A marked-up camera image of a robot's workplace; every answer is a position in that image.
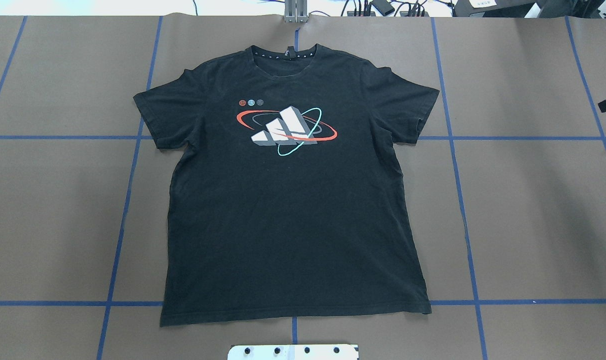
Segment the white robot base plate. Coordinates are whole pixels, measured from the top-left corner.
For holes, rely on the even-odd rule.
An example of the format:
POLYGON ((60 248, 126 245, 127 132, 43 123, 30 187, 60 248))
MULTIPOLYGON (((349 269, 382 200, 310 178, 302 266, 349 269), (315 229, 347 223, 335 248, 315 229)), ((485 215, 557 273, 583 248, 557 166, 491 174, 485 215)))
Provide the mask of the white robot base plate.
POLYGON ((235 345, 228 360, 360 360, 357 344, 235 345))

